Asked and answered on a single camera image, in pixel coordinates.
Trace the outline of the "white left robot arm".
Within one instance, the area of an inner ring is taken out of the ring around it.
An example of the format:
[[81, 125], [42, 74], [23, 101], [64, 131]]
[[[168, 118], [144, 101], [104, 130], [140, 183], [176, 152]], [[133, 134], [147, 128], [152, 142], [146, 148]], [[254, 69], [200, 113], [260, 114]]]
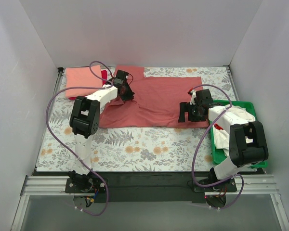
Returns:
[[128, 77], [132, 77], [132, 74], [118, 70], [116, 76], [103, 85], [101, 90], [88, 96], [78, 96], [74, 101], [69, 123], [76, 142], [75, 153], [78, 162], [75, 170], [68, 175], [81, 192], [89, 192], [93, 186], [93, 180], [89, 177], [90, 155], [93, 135], [99, 128], [101, 108], [117, 97], [123, 101], [134, 98]]

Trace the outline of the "dusty rose t shirt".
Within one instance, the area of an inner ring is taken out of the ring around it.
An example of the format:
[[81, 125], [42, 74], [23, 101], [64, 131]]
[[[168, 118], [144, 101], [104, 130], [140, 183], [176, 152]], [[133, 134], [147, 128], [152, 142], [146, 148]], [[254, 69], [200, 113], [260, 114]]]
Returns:
[[180, 123], [181, 102], [190, 102], [188, 91], [202, 84], [201, 77], [145, 77], [144, 67], [117, 65], [133, 76], [134, 98], [120, 97], [108, 103], [100, 115], [101, 128], [168, 127], [207, 128], [208, 122]]

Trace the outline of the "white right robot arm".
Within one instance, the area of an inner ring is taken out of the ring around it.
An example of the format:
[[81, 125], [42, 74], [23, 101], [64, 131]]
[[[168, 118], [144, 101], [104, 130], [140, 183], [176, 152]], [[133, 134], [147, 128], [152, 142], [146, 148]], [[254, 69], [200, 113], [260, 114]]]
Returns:
[[226, 181], [234, 177], [245, 167], [268, 159], [269, 153], [264, 128], [259, 121], [248, 121], [233, 114], [230, 108], [215, 102], [209, 89], [199, 90], [191, 88], [188, 92], [189, 102], [181, 102], [179, 109], [180, 123], [185, 121], [204, 122], [210, 121], [206, 129], [208, 133], [214, 125], [220, 126], [229, 135], [229, 156], [220, 164], [213, 167], [208, 174], [207, 183], [200, 184], [193, 177], [193, 182], [198, 187], [219, 191], [226, 185]]

